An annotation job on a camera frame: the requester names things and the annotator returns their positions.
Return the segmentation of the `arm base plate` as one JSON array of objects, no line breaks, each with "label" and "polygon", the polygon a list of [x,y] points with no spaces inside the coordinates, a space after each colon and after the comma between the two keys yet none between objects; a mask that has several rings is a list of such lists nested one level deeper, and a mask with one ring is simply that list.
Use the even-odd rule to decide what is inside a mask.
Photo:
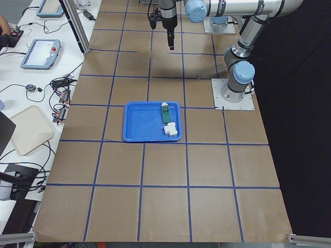
[{"label": "arm base plate", "polygon": [[249,86],[243,92],[233,92],[228,87],[228,79],[211,79],[216,110],[254,111]]},{"label": "arm base plate", "polygon": [[219,34],[219,35],[235,35],[235,27],[232,23],[232,18],[229,18],[229,22],[224,24],[215,24],[212,22],[211,17],[207,17],[203,20],[204,32],[206,34]]}]

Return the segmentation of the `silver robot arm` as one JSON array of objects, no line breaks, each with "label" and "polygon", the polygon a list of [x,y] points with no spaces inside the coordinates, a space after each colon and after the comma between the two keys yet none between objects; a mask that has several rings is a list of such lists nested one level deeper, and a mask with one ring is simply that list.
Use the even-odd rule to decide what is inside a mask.
[{"label": "silver robot arm", "polygon": [[230,16],[221,16],[221,17],[212,17],[210,20],[210,25],[213,28],[226,28],[228,27],[230,24],[237,24],[237,20],[234,17],[230,17]]},{"label": "silver robot arm", "polygon": [[[159,1],[159,10],[148,17],[151,27],[161,21],[167,30],[168,46],[174,50],[174,29],[177,26],[176,2]],[[254,44],[271,19],[291,14],[303,1],[183,1],[187,18],[192,23],[199,23],[206,17],[250,16],[240,30],[237,43],[225,53],[224,60],[228,70],[235,63],[247,60]]]}]

